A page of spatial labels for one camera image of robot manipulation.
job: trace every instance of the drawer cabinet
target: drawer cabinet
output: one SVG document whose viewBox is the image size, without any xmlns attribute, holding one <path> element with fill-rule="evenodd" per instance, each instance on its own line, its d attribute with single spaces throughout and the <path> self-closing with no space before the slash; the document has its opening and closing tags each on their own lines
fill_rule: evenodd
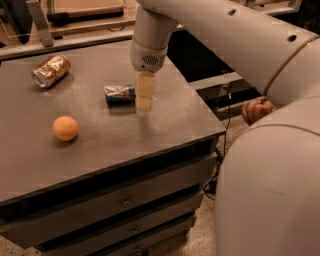
<svg viewBox="0 0 320 256">
<path fill-rule="evenodd" d="M 176 219 L 184 214 L 193 213 L 200 206 L 202 193 L 195 192 L 188 196 L 176 199 L 175 203 L 166 203 L 155 207 L 152 211 L 146 211 L 137 216 L 128 217 L 122 220 L 120 224 L 113 223 L 111 229 L 94 235 L 80 242 L 72 242 L 57 247 L 47 252 L 44 256 L 85 256 L 105 247 L 119 243 L 122 240 L 145 233 L 152 228 L 160 226 L 163 223 Z"/>
<path fill-rule="evenodd" d="M 0 234 L 18 246 L 127 256 L 192 227 L 225 128 L 169 59 L 146 116 L 108 105 L 105 85 L 136 79 L 130 43 L 61 52 L 71 68 L 49 89 L 30 73 L 53 54 L 1 63 Z M 52 133 L 62 115 L 71 142 Z"/>
<path fill-rule="evenodd" d="M 53 209 L 52 213 L 44 216 L 41 216 L 41 213 L 31 215 L 10 223 L 7 227 L 3 226 L 4 236 L 9 240 L 16 241 L 23 248 L 43 244 L 179 190 L 201 184 L 210 176 L 215 158 L 215 155 L 211 154 L 192 159 L 147 174 L 143 180 L 132 180 L 125 184 L 118 184 L 117 188 L 125 187 L 110 193 L 103 194 L 103 191 L 100 191 L 99 194 L 103 195 L 91 200 L 75 203 L 67 208 L 60 206 L 59 208 L 62 209 Z"/>
</svg>

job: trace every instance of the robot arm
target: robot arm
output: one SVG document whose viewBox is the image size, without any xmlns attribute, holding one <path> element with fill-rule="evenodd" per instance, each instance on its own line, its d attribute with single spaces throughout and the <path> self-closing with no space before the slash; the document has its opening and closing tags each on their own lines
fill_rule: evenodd
<svg viewBox="0 0 320 256">
<path fill-rule="evenodd" d="M 225 0 L 137 1 L 131 51 L 137 71 L 161 68 L 181 24 L 282 107 L 251 126 L 225 157 L 217 256 L 319 255 L 318 35 Z"/>
<path fill-rule="evenodd" d="M 318 35 L 227 0 L 138 0 L 131 60 L 157 72 L 181 24 L 261 94 Z"/>
</svg>

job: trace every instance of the soda can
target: soda can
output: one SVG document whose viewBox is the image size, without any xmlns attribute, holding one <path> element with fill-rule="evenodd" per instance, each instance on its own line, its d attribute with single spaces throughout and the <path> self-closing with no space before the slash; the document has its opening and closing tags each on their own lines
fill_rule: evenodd
<svg viewBox="0 0 320 256">
<path fill-rule="evenodd" d="M 69 69 L 69 60 L 63 55 L 56 55 L 37 66 L 31 75 L 41 88 L 49 88 L 64 77 Z"/>
<path fill-rule="evenodd" d="M 132 102 L 136 98 L 133 85 L 105 86 L 106 101 L 108 104 Z"/>
</svg>

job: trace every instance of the drawer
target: drawer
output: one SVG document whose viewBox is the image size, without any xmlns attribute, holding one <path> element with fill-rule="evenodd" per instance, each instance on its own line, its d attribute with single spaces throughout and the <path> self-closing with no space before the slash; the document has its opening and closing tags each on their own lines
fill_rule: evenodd
<svg viewBox="0 0 320 256">
<path fill-rule="evenodd" d="M 129 218 L 128 223 L 117 225 L 116 228 L 96 235 L 81 242 L 71 242 L 69 245 L 59 246 L 50 251 L 42 252 L 43 256 L 85 256 L 122 240 L 139 235 L 151 228 L 171 221 L 184 214 L 194 212 L 200 207 L 202 192 L 182 198 L 180 202 L 168 204 L 152 209 L 149 214 Z"/>
<path fill-rule="evenodd" d="M 165 239 L 189 230 L 194 226 L 195 219 L 194 216 L 183 217 L 173 223 L 148 232 L 139 239 L 116 245 L 110 249 L 101 250 L 100 252 L 90 254 L 90 256 L 128 256 L 135 254 Z"/>
<path fill-rule="evenodd" d="M 160 197 L 202 183 L 212 173 L 216 155 L 199 157 L 153 172 L 90 200 L 78 201 L 44 216 L 31 215 L 8 224 L 2 234 L 22 248 L 52 240 Z"/>
</svg>

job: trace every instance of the orange ball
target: orange ball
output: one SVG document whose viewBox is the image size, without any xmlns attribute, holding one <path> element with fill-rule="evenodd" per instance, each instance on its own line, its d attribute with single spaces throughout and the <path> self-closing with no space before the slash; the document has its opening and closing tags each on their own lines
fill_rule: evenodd
<svg viewBox="0 0 320 256">
<path fill-rule="evenodd" d="M 77 136 L 79 128 L 72 117 L 62 116 L 54 121 L 53 132 L 60 140 L 70 141 Z"/>
</svg>

